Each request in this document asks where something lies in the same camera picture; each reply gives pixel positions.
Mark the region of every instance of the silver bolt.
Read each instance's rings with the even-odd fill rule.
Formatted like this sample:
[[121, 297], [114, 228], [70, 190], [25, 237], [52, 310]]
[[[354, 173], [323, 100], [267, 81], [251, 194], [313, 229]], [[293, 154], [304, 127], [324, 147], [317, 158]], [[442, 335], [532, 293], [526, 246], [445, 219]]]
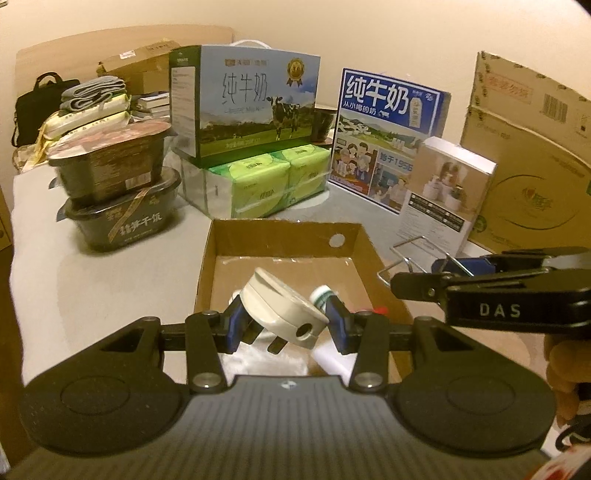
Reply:
[[383, 381], [382, 376], [375, 372], [363, 372], [355, 375], [355, 383], [363, 388], [377, 388]]
[[193, 377], [193, 385], [200, 388], [213, 388], [222, 383], [222, 377], [213, 372], [203, 372]]

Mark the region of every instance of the gray towel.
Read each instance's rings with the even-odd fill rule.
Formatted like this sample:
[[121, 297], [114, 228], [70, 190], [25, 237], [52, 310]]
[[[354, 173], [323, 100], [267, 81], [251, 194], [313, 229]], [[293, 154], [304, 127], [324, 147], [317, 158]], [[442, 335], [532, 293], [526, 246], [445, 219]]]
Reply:
[[80, 112], [125, 93], [125, 82], [110, 75], [67, 89], [61, 94], [61, 110]]

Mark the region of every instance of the round hole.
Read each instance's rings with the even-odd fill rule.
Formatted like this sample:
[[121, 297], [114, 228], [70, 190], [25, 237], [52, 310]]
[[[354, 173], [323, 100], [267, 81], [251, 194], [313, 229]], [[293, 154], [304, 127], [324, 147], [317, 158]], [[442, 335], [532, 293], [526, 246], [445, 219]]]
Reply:
[[332, 248], [339, 248], [345, 244], [345, 236], [342, 233], [336, 233], [330, 237], [329, 245]]
[[295, 332], [295, 336], [298, 337], [299, 339], [305, 337], [306, 335], [308, 335], [310, 332], [312, 331], [312, 324], [311, 323], [305, 323], [303, 325], [301, 325]]

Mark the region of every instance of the open cardboard box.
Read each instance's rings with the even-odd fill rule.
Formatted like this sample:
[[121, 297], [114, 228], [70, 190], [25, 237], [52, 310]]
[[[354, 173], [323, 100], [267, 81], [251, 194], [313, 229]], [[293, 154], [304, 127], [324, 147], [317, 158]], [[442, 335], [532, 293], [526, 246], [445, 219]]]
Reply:
[[[213, 220], [195, 312], [224, 311], [232, 293], [246, 284], [256, 267], [266, 269], [305, 298], [326, 284], [351, 312], [386, 307], [392, 323], [412, 323], [405, 304], [377, 277], [384, 265], [358, 223]], [[326, 329], [319, 342], [329, 335]], [[407, 375], [410, 365], [409, 354], [393, 354], [390, 381]], [[311, 374], [322, 374], [311, 359], [309, 367]]]

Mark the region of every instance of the beige wall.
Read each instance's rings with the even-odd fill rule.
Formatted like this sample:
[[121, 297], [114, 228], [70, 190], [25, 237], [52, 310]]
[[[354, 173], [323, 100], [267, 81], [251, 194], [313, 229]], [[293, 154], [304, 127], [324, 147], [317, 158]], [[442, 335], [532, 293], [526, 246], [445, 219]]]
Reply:
[[478, 50], [591, 97], [591, 18], [574, 0], [10, 0], [0, 9], [0, 186], [10, 207], [16, 52], [84, 31], [189, 22], [321, 55], [322, 103], [336, 104], [345, 66], [448, 90], [444, 137], [456, 142]]

